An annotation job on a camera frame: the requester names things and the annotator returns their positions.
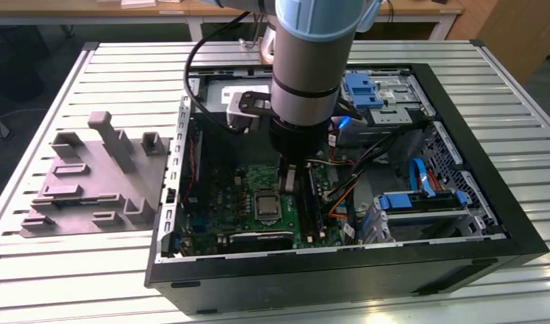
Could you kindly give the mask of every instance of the blue plastic latch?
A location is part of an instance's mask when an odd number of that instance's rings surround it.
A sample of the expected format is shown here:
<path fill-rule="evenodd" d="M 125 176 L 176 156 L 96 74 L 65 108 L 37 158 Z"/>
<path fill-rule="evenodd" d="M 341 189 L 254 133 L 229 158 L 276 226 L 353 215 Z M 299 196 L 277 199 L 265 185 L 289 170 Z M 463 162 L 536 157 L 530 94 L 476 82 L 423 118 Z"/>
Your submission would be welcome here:
<path fill-rule="evenodd" d="M 468 204 L 468 199 L 465 198 L 464 192 L 461 192 L 460 190 L 456 190 L 455 195 L 460 203 L 460 206 L 464 207 L 465 204 Z"/>
<path fill-rule="evenodd" d="M 409 198 L 407 194 L 387 194 L 385 198 L 392 208 L 411 208 Z"/>
<path fill-rule="evenodd" d="M 368 74 L 344 74 L 344 84 L 356 109 L 381 108 L 384 102 L 376 96 L 376 84 L 368 79 Z"/>
<path fill-rule="evenodd" d="M 379 197 L 379 204 L 380 204 L 380 209 L 384 210 L 384 211 L 388 208 L 391 208 L 391 205 L 388 204 L 388 199 L 384 196 Z"/>

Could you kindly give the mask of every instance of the aluminum extrusion table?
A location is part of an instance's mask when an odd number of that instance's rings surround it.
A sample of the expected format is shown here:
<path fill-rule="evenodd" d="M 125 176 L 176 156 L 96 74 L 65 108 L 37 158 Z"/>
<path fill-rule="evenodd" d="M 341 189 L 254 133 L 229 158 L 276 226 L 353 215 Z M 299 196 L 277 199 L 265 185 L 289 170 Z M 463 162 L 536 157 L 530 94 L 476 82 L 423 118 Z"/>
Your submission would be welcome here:
<path fill-rule="evenodd" d="M 142 287 L 149 232 L 21 238 L 19 223 L 50 167 L 55 131 L 86 129 L 108 110 L 128 137 L 172 136 L 181 70 L 193 43 L 100 44 L 82 50 L 0 198 L 0 323 L 550 322 L 550 253 L 447 295 L 189 319 Z M 257 50 L 208 43 L 197 65 L 257 64 Z M 356 42 L 352 63 L 428 63 L 550 248 L 550 119 L 486 48 L 468 42 Z"/>

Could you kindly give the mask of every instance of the blue drive bracket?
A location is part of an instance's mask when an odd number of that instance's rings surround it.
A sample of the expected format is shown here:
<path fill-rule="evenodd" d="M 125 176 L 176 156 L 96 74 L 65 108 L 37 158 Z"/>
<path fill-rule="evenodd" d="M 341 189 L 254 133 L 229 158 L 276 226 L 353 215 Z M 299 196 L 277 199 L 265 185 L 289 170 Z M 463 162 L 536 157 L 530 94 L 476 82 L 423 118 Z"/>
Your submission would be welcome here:
<path fill-rule="evenodd" d="M 408 182 L 409 182 L 409 189 L 411 190 L 417 190 L 416 186 L 416 172 L 415 169 L 419 169 L 419 178 L 420 178 L 420 184 L 421 184 L 421 189 L 427 192 L 428 197 L 435 196 L 435 191 L 429 187 L 428 183 L 428 177 L 427 177 L 427 167 L 424 167 L 424 162 L 413 158 L 409 160 L 409 165 L 408 165 Z"/>
<path fill-rule="evenodd" d="M 388 199 L 388 204 L 395 209 L 412 207 L 407 194 L 385 194 L 385 198 Z"/>
<path fill-rule="evenodd" d="M 376 84 L 369 80 L 368 74 L 344 74 L 344 84 L 356 109 L 379 109 L 384 102 L 376 96 Z"/>
<path fill-rule="evenodd" d="M 391 208 L 391 205 L 388 204 L 388 199 L 384 196 L 379 197 L 379 205 L 381 210 L 387 210 Z"/>
<path fill-rule="evenodd" d="M 460 206 L 464 207 L 468 204 L 468 199 L 465 198 L 464 192 L 461 192 L 460 190 L 456 190 L 455 196 L 460 203 Z"/>

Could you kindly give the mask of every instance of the floor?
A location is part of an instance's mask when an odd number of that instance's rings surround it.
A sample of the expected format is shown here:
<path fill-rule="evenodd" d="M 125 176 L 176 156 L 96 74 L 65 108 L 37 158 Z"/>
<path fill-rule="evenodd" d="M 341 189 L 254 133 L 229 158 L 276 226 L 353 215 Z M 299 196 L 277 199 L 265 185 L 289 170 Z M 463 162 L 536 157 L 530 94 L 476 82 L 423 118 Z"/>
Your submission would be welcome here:
<path fill-rule="evenodd" d="M 233 41 L 237 35 L 249 35 L 252 30 L 248 25 L 240 25 L 234 31 L 222 35 L 220 40 Z M 38 30 L 50 51 L 50 57 L 34 64 L 45 90 L 35 99 L 25 103 L 13 103 L 0 95 L 0 115 L 26 109 L 3 118 L 3 124 L 14 134 L 9 140 L 0 140 L 0 193 L 43 117 L 43 111 L 35 109 L 46 109 L 50 106 L 81 45 L 86 41 L 118 43 L 189 41 L 188 29 L 182 24 L 76 26 L 74 37 L 69 39 L 65 39 L 58 26 L 39 26 Z M 524 88 L 550 115 L 550 59 L 542 64 Z"/>

